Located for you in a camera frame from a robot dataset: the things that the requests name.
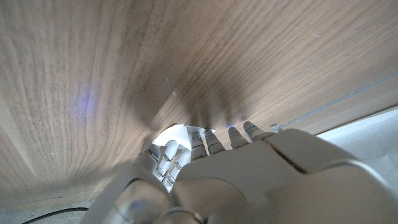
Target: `wooden surface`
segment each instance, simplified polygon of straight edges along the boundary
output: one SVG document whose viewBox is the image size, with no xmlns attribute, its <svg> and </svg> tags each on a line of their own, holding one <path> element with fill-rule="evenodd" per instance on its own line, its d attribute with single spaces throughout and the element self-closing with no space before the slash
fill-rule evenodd
<svg viewBox="0 0 398 224">
<path fill-rule="evenodd" d="M 1 1 L 0 207 L 95 198 L 167 126 L 398 104 L 397 1 Z"/>
</svg>

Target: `robotic hand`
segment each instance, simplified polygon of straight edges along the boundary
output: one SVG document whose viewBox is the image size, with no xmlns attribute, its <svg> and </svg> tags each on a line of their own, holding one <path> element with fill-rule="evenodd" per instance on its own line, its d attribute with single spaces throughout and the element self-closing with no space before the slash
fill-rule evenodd
<svg viewBox="0 0 398 224">
<path fill-rule="evenodd" d="M 192 150 L 152 145 L 99 195 L 81 223 L 398 223 L 398 199 L 370 167 L 296 129 L 205 131 Z"/>
</svg>

